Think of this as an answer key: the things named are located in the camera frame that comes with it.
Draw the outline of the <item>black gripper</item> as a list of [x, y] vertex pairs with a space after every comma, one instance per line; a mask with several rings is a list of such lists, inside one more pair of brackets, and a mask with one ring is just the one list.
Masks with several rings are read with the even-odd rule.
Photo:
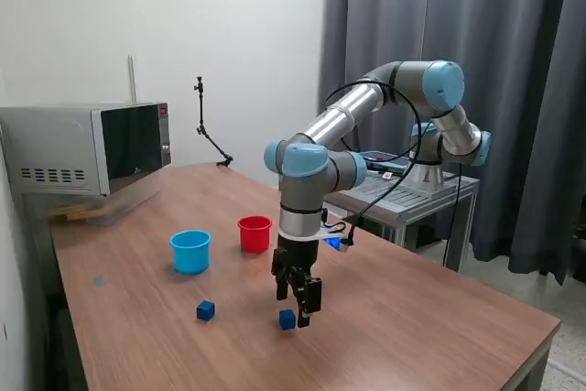
[[322, 280], [310, 275], [311, 267], [317, 261], [318, 241], [301, 242], [285, 237], [277, 238], [271, 274], [277, 284], [276, 299], [288, 296], [288, 277], [292, 267], [300, 271], [292, 275], [292, 291], [298, 303], [298, 327], [309, 326], [310, 315], [321, 310]]

